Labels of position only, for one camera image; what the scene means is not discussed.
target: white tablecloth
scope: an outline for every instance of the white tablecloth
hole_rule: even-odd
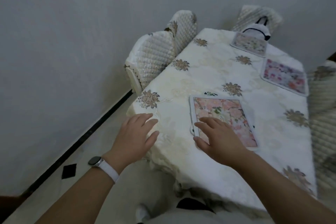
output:
[[[256,153],[316,196],[306,98],[263,81],[259,75],[263,58],[231,47],[234,35],[203,29],[130,106],[128,115],[152,112],[159,119],[153,128],[160,135],[149,153],[151,161],[170,171],[183,188],[203,188],[223,200],[264,209],[240,175],[199,150],[190,133],[189,96],[206,92],[231,96],[230,83],[237,84],[239,98],[254,111]],[[270,44],[267,56],[303,69],[299,61]]]

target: white wristband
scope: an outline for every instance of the white wristband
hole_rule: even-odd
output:
[[[114,180],[114,183],[117,182],[119,178],[118,173],[105,160],[103,160],[98,167],[101,168],[101,170],[103,170],[105,173],[107,173],[112,178],[112,180]]]

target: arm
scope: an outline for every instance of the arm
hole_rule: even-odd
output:
[[[115,142],[102,158],[118,174],[129,164],[140,160],[154,145],[159,132],[148,139],[147,134],[158,122],[153,114],[137,114],[121,126]],[[43,223],[94,223],[98,213],[114,185],[113,180],[100,168],[91,168],[65,194],[57,200],[36,222]]]
[[[201,118],[195,126],[209,144],[194,137],[197,146],[220,164],[232,167],[257,194],[275,223],[336,223],[336,214],[247,150],[230,126],[215,118]]]

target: quilted chair cover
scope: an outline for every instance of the quilted chair cover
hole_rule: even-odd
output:
[[[177,54],[180,54],[197,35],[196,15],[189,10],[180,10],[171,18],[167,29],[173,33]]]
[[[134,71],[144,90],[175,57],[176,46],[172,33],[158,31],[137,40],[125,65]]]
[[[283,18],[275,10],[259,5],[244,5],[232,31],[242,31],[248,25],[256,23],[261,17],[267,16],[267,27],[272,34],[283,23]]]
[[[308,74],[309,123],[319,188],[336,189],[336,63]]]

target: white wall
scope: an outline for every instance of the white wall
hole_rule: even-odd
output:
[[[27,189],[129,90],[140,36],[180,9],[229,29],[243,4],[281,13],[271,43],[306,67],[336,51],[335,0],[0,0],[0,195]]]

